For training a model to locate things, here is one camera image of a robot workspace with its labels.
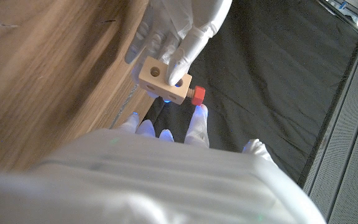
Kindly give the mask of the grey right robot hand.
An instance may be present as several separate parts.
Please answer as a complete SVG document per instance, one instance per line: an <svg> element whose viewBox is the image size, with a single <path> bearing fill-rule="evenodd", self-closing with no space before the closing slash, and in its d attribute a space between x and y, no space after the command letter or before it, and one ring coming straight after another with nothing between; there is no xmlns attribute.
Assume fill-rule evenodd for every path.
<svg viewBox="0 0 358 224"><path fill-rule="evenodd" d="M210 148L207 118L197 106L177 143L132 114L0 174L0 223L324 223L258 139Z"/></svg>

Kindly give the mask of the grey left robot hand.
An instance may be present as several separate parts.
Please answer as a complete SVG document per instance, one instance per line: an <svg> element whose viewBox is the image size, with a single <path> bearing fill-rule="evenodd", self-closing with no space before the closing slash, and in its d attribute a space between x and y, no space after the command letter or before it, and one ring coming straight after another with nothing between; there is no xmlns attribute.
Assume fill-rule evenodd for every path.
<svg viewBox="0 0 358 224"><path fill-rule="evenodd" d="M135 84L148 56L167 64L165 82L177 84L218 33L231 4L232 0L150 0L124 57L127 64L135 61Z"/></svg>

